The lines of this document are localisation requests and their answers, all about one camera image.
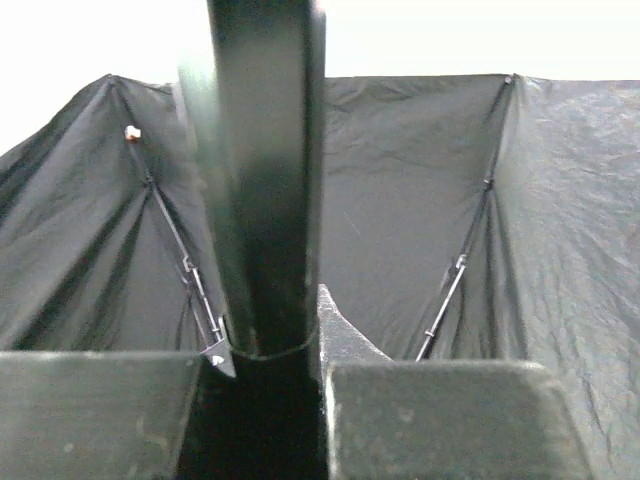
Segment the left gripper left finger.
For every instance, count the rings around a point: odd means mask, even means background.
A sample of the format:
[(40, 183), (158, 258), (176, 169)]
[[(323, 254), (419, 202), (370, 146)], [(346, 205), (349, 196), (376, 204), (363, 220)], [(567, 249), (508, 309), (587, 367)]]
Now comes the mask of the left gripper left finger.
[(232, 378), (198, 354), (4, 352), (4, 479), (213, 479)]

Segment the lavender folding umbrella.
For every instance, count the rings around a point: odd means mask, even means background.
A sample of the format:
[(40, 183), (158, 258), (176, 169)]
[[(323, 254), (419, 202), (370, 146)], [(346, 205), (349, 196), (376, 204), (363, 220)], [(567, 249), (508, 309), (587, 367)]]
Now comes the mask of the lavender folding umbrella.
[(332, 479), (318, 289), (394, 361), (536, 363), (639, 475), (639, 85), (324, 75), (314, 1), (184, 1), (1, 158), (1, 355), (198, 354), (213, 479)]

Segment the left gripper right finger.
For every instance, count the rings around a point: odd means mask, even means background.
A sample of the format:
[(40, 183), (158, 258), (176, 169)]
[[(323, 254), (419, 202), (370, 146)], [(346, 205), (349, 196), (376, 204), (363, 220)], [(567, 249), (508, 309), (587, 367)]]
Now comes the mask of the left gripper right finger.
[(394, 361), (318, 289), (332, 479), (589, 479), (559, 381), (536, 363)]

